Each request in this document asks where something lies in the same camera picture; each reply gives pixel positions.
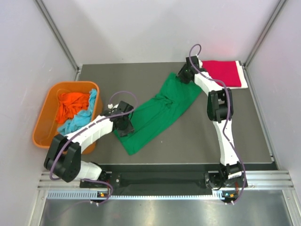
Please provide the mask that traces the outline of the green t shirt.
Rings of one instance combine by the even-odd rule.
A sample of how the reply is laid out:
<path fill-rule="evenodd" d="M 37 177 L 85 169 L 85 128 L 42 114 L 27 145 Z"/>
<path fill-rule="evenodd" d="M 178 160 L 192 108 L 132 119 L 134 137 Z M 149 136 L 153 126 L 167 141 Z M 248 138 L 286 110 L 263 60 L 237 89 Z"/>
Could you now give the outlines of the green t shirt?
<path fill-rule="evenodd" d="M 159 92 L 132 113 L 134 133 L 125 137 L 116 135 L 127 154 L 136 154 L 176 122 L 201 92 L 193 82 L 184 84 L 175 73 L 169 74 Z"/>

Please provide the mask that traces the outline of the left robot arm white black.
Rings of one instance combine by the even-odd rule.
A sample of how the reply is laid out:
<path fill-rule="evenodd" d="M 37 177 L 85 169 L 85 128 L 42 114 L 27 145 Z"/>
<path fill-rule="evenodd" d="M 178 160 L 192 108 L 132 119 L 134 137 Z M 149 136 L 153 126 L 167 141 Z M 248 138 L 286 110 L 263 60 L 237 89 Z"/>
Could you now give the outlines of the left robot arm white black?
<path fill-rule="evenodd" d="M 67 183 L 88 180 L 95 186 L 103 186 L 107 176 L 100 165 L 81 160 L 83 152 L 101 137 L 117 132 L 121 137 L 134 132 L 129 115 L 134 107 L 124 101 L 103 111 L 88 125 L 67 135 L 54 136 L 44 161 L 52 180 L 61 179 Z"/>

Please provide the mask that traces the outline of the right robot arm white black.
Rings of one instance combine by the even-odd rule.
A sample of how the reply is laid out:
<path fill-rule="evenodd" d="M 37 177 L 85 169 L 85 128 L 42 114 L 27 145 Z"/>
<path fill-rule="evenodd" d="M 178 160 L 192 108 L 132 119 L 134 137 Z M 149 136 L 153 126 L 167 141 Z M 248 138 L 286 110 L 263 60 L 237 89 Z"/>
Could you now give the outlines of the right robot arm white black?
<path fill-rule="evenodd" d="M 208 184 L 231 186 L 243 176 L 243 167 L 232 134 L 232 92 L 223 81 L 212 78 L 202 65 L 198 56 L 189 56 L 178 72 L 178 77 L 185 84 L 193 82 L 207 96 L 207 116 L 216 130 L 221 153 L 219 178 L 212 179 Z"/>

